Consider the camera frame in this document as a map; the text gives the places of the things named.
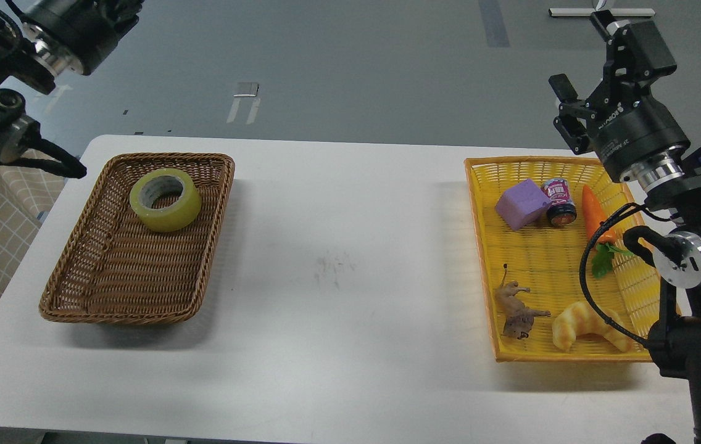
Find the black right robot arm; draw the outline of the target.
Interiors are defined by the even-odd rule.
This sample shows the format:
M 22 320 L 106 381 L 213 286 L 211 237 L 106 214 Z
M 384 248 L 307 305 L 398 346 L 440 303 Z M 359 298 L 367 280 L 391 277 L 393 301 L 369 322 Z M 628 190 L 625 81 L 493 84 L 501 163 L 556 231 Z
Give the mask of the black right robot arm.
M 584 249 L 580 287 L 593 310 L 616 331 L 643 345 L 664 377 L 689 383 L 694 442 L 701 443 L 701 146 L 687 154 L 689 140 L 650 92 L 650 85 L 677 68 L 652 20 L 620 20 L 609 9 L 591 12 L 607 48 L 599 85 L 588 98 L 565 74 L 551 76 L 559 101 L 554 126 L 574 154 L 593 152 L 616 183 L 638 182 L 643 204 L 625 204 L 613 212 Z M 591 297 L 586 281 L 594 240 L 628 216 L 655 218 L 669 211 L 675 224 L 663 235 L 647 226 L 625 231 L 630 252 L 658 271 L 658 320 L 647 337 L 633 334 Z

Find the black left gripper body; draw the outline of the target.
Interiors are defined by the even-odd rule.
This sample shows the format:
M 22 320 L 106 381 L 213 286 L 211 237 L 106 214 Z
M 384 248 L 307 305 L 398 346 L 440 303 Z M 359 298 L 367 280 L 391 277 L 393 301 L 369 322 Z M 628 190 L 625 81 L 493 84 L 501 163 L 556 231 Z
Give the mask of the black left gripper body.
M 55 78 L 88 76 L 139 22 L 142 1 L 37 1 L 20 15 L 34 57 Z

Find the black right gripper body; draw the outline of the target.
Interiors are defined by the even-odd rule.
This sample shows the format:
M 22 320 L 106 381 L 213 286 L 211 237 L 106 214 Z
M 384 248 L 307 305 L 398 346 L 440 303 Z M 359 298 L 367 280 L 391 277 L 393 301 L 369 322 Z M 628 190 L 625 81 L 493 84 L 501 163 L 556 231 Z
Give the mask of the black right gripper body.
M 630 166 L 653 155 L 689 147 L 674 115 L 652 94 L 589 99 L 595 118 L 588 122 L 589 148 L 612 181 L 620 183 Z

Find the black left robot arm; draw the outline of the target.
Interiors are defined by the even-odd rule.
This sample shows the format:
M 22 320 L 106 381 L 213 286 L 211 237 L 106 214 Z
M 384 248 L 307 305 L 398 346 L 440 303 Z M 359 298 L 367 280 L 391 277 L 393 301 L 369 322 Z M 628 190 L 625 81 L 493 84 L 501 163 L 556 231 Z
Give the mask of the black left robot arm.
M 139 20 L 141 1 L 38 1 L 26 10 L 7 2 L 0 9 L 0 166 L 34 168 L 69 179 L 86 168 L 42 138 L 26 101 L 3 88 L 16 78 L 38 93 L 54 92 L 57 76 L 88 76 L 117 48 Z

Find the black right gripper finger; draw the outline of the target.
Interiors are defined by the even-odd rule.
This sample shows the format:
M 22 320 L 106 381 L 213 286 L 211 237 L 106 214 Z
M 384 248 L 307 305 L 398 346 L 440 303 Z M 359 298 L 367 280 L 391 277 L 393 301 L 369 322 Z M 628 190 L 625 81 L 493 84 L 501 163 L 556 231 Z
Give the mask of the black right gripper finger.
M 566 74 L 554 74 L 549 84 L 558 100 L 554 127 L 564 142 L 575 155 L 597 152 L 598 146 L 589 130 L 601 104 L 600 88 L 596 87 L 588 98 L 580 99 Z
M 589 19 L 607 48 L 598 85 L 605 101 L 651 94 L 650 85 L 677 70 L 677 62 L 653 20 L 617 20 L 607 9 L 593 12 Z

